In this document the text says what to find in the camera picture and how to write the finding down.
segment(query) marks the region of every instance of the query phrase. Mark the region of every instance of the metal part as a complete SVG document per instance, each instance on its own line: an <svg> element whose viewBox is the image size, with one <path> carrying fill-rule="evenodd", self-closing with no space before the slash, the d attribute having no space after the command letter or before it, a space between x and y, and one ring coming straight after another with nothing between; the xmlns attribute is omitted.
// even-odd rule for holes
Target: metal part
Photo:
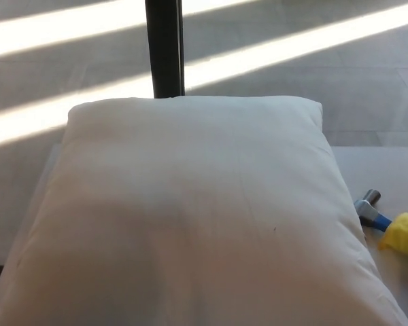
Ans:
<svg viewBox="0 0 408 326"><path fill-rule="evenodd" d="M385 232L391 221L373 207L380 198L379 191L370 189L361 200L355 201L354 206L361 225Z"/></svg>
<svg viewBox="0 0 408 326"><path fill-rule="evenodd" d="M146 0L154 98L184 91L182 0Z"/></svg>

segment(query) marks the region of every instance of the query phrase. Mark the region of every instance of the blue handle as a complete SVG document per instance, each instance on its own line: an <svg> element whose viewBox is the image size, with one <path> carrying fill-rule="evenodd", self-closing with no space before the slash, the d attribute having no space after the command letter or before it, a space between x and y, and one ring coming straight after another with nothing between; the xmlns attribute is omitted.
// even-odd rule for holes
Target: blue handle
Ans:
<svg viewBox="0 0 408 326"><path fill-rule="evenodd" d="M372 227L385 232L391 223L392 222L387 217L383 216L382 214L378 214L377 218L373 220Z"/></svg>

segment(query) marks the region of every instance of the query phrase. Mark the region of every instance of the white table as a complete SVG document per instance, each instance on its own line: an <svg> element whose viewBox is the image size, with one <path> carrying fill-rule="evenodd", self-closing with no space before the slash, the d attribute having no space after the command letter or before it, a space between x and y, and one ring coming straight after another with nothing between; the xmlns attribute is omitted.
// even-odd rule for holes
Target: white table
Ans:
<svg viewBox="0 0 408 326"><path fill-rule="evenodd" d="M367 190L381 192L377 208L388 218L408 212L408 147L334 147L335 158L352 198ZM408 258L392 250L379 252L382 232L364 229L369 250L384 283L408 316Z"/></svg>
<svg viewBox="0 0 408 326"><path fill-rule="evenodd" d="M353 199L375 188L382 193L379 210L393 218L408 211L408 148L403 147L334 147L341 174ZM48 176L58 157L59 147L52 150L32 199L27 216L10 251L0 278L0 305L9 280L12 279L18 257L44 197ZM380 232L365 230L371 254L382 278L408 316L408 258L391 250L378 252Z"/></svg>

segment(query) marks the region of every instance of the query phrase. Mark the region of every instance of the sunlight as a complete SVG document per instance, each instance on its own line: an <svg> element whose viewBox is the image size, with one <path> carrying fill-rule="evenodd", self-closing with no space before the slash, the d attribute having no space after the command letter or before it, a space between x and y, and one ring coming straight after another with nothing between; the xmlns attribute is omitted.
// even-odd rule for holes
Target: sunlight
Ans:
<svg viewBox="0 0 408 326"><path fill-rule="evenodd" d="M0 145L63 127L67 123L69 110L76 105L121 97L152 98L150 74L2 110Z"/></svg>
<svg viewBox="0 0 408 326"><path fill-rule="evenodd" d="M190 16L257 0L185 1ZM144 0L116 0L0 22L0 56L121 31L146 23Z"/></svg>
<svg viewBox="0 0 408 326"><path fill-rule="evenodd" d="M408 5L207 57L187 66L186 87L220 82L405 25L408 25Z"/></svg>
<svg viewBox="0 0 408 326"><path fill-rule="evenodd" d="M408 5L194 61L185 67L186 87L219 82L406 24ZM153 97L149 73L0 111L0 145L64 126L68 111L75 105L134 96Z"/></svg>

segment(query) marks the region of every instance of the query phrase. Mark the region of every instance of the tile floor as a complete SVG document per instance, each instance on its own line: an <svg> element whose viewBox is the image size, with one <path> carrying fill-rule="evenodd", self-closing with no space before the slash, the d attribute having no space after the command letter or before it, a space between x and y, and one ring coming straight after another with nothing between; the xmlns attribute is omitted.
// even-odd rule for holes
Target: tile floor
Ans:
<svg viewBox="0 0 408 326"><path fill-rule="evenodd" d="M132 6L143 3L121 1ZM184 7L198 1L218 5L226 0L184 0ZM60 24L48 25L52 21L49 17L74 12L85 26L97 21L92 25L104 28L105 22L117 20L116 15L94 20L86 8L114 3L0 0L0 31L8 27L13 31L7 35L0 33L0 119L9 117L3 113L30 111L35 107L37 116L43 117L45 112L57 108L55 101L60 96L73 98L88 89L104 90L106 85L148 74L144 24L44 44L58 27L75 28L66 17ZM408 0L239 0L237 5L185 17L186 62L206 62L212 56L242 52L294 33L407 4ZM42 21L47 23L41 24L39 31L22 28L28 22ZM323 104L324 134L331 145L408 146L408 24L401 25L279 64L258 65L247 73L212 84L189 84L188 93L304 96ZM42 39L38 46L7 50L43 33L47 39ZM186 72L186 83L193 77ZM114 94L132 95L131 88ZM70 106L78 101L65 104ZM30 116L22 115L18 125L26 126L31 121ZM8 141L6 137L0 138L0 264L18 230L51 146L60 142L63 134L61 124L48 124L48 119L41 121L48 128L34 127L35 133L26 132L24 137L10 137ZM4 128L11 126L11 122L6 123Z"/></svg>

